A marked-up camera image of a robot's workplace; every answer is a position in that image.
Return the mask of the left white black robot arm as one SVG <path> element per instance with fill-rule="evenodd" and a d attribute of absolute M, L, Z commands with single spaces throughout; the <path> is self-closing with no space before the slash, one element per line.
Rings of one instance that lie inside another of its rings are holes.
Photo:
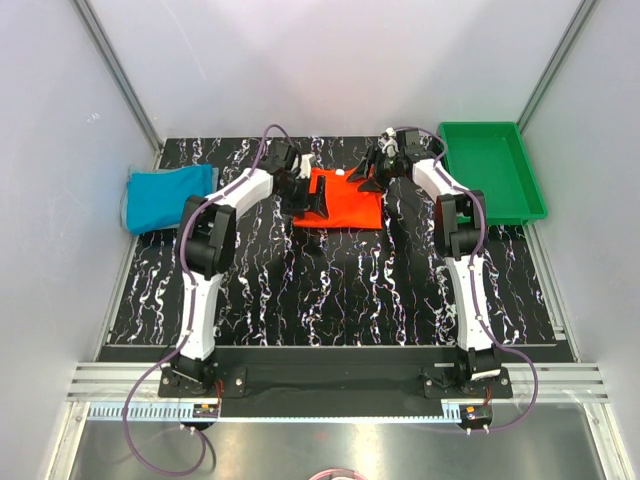
<path fill-rule="evenodd" d="M 160 362 L 162 387 L 196 397 L 222 390 L 214 327 L 219 288 L 235 258 L 237 221 L 273 195 L 291 216 L 316 213 L 326 218 L 326 180 L 319 178 L 310 191 L 316 163 L 315 154 L 281 142 L 221 190 L 187 199 L 176 241 L 184 287 L 180 335 L 175 351 Z"/>

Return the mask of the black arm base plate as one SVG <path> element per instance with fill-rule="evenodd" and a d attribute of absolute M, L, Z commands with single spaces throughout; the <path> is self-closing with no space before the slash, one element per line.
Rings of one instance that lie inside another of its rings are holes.
<path fill-rule="evenodd" d="M 204 361 L 183 356 L 161 367 L 162 397 L 230 398 L 278 389 L 391 391 L 427 399 L 510 399 L 500 352 L 458 347 L 219 347 Z"/>

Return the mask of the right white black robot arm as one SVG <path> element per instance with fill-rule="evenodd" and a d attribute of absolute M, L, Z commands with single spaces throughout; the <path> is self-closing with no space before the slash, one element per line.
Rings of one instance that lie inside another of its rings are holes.
<path fill-rule="evenodd" d="M 382 193 L 393 178 L 405 177 L 434 202 L 435 249 L 449 270 L 458 316 L 456 363 L 438 387 L 486 401 L 500 382 L 501 362 L 484 292 L 484 195 L 464 187 L 445 170 L 443 153 L 435 157 L 427 153 L 421 133 L 419 128 L 387 128 L 347 181 L 356 183 L 361 192 Z"/>

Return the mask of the orange t shirt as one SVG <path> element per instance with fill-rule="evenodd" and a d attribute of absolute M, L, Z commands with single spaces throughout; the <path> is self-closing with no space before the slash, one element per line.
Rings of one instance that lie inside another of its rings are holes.
<path fill-rule="evenodd" d="M 312 229 L 365 229 L 382 228 L 382 194 L 360 192 L 359 183 L 350 183 L 347 177 L 351 170 L 325 170 L 314 167 L 311 170 L 309 191 L 315 193 L 320 177 L 325 178 L 325 198 L 328 217 L 308 212 L 302 218 L 294 218 L 293 225 Z"/>

